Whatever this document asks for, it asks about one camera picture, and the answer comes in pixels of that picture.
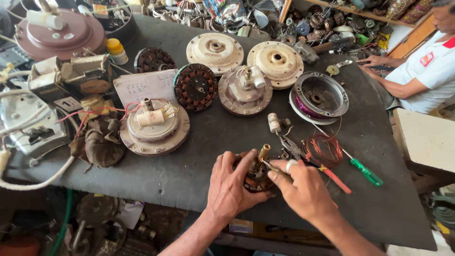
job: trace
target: ring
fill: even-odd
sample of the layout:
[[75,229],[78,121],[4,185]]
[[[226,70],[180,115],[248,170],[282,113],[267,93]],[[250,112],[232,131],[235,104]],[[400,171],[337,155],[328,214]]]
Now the ring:
[[294,164],[300,165],[300,164],[299,164],[296,160],[294,160],[294,159],[289,160],[288,164],[286,165],[286,173],[287,173],[287,174],[290,174],[290,173],[289,173],[289,168],[291,168],[291,166],[293,166]]

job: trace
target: red-handled pliers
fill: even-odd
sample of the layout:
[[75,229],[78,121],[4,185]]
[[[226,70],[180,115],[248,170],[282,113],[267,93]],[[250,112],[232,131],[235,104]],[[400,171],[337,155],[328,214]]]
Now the red-handled pliers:
[[298,148],[297,144],[294,143],[292,140],[290,140],[288,137],[284,135],[280,135],[280,140],[281,140],[281,145],[290,152],[291,157],[295,158],[297,162],[300,164],[308,163],[311,166],[316,167],[316,169],[324,172],[327,176],[329,176],[335,183],[338,185],[338,187],[341,188],[346,194],[351,194],[352,191],[327,167],[323,165],[319,165],[312,161],[311,159],[308,159],[303,151]]

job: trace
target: man's left hand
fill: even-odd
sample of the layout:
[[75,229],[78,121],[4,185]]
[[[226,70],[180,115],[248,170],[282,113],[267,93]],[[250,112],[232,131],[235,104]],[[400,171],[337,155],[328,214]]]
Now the man's left hand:
[[243,179],[257,157],[258,151],[251,150],[234,171],[235,155],[232,152],[227,151],[218,156],[213,166],[207,207],[204,211],[227,225],[237,214],[272,197],[270,191],[250,193],[243,186]]
[[365,66],[359,65],[359,68],[361,70],[363,70],[365,73],[367,73],[373,79],[376,79],[378,77],[378,75],[376,75],[373,71],[371,71],[371,69],[369,69],[369,68],[367,68]]

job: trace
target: man's right hand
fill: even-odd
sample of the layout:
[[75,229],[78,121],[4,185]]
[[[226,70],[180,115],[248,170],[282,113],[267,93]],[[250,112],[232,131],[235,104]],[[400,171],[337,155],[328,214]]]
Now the man's right hand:
[[374,66],[382,66],[382,65],[388,64],[389,61],[390,61],[390,59],[387,57],[371,55],[370,57],[368,57],[366,59],[358,60],[357,63],[370,62],[368,64],[365,64],[364,67],[374,67]]
[[[273,160],[270,164],[286,172],[288,161]],[[314,224],[321,218],[330,218],[338,213],[316,168],[294,164],[289,172],[293,183],[283,174],[273,171],[268,172],[268,177],[280,188],[286,203],[300,217]]]

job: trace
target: green hose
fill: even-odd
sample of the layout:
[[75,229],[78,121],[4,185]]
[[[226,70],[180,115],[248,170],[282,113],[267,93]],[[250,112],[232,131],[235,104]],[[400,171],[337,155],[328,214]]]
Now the green hose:
[[66,211],[65,211],[65,218],[63,219],[63,223],[61,224],[60,232],[58,233],[57,241],[52,247],[51,253],[49,256],[55,256],[61,247],[61,243],[65,238],[66,228],[68,226],[68,221],[70,220],[71,216],[71,207],[73,206],[73,190],[66,189]]

